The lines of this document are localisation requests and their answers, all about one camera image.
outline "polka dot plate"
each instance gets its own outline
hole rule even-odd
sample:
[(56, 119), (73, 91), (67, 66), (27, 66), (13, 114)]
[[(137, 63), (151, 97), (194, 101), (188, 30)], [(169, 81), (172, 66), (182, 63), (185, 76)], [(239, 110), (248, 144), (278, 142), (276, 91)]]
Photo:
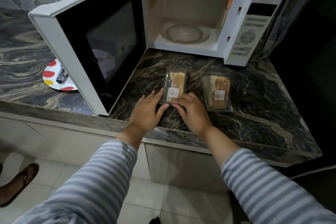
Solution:
[(58, 61), (58, 59), (51, 61), (43, 72), (43, 80), (45, 84), (56, 90), (77, 90), (77, 87), (71, 78), (67, 78), (63, 83), (56, 82), (56, 78), (60, 69), (61, 63)]

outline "person's left hand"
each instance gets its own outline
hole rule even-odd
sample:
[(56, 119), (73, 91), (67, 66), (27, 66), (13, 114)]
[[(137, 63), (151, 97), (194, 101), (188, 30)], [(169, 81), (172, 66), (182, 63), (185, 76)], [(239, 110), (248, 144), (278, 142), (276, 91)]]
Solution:
[(163, 88), (155, 94), (153, 90), (147, 97), (143, 95), (132, 110), (129, 117), (129, 126), (136, 126), (142, 132), (147, 133), (156, 127), (169, 104), (162, 105), (155, 114), (155, 107), (163, 94)]

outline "brown flip-flop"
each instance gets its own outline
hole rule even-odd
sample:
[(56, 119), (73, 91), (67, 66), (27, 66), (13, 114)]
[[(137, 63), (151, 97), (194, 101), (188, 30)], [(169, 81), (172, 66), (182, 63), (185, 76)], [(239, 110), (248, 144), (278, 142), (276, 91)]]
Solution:
[[(28, 172), (28, 169), (29, 168), (33, 168), (34, 169), (34, 172), (33, 172), (33, 175), (31, 176), (31, 179), (28, 181), (27, 180), (27, 172)], [(21, 172), (19, 172), (15, 177), (14, 179), (17, 177), (17, 176), (22, 176), (24, 175), (23, 177), (23, 186), (22, 188), (14, 195), (10, 198), (10, 200), (8, 200), (6, 203), (0, 205), (0, 208), (4, 208), (6, 207), (7, 205), (9, 205), (10, 203), (12, 203), (14, 201), (14, 199), (16, 199), (16, 197), (31, 183), (31, 181), (35, 178), (35, 176), (37, 175), (37, 173), (39, 172), (39, 169), (40, 169), (40, 166), (36, 163), (33, 163), (33, 164), (30, 164), (28, 165), (25, 169), (23, 169)]]

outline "microwave door window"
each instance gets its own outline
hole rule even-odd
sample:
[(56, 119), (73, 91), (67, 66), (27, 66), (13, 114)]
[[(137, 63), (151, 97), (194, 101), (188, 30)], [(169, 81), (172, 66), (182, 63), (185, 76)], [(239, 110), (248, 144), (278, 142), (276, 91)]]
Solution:
[(132, 3), (126, 3), (86, 38), (108, 84), (137, 44)]

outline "striped sleeve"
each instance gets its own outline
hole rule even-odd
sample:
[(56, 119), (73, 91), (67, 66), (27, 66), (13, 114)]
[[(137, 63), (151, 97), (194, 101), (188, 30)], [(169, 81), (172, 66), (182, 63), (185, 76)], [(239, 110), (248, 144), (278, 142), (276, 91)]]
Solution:
[(130, 144), (106, 142), (52, 197), (15, 223), (116, 223), (136, 161)]
[(222, 178), (254, 224), (336, 223), (334, 213), (248, 149), (223, 163)]

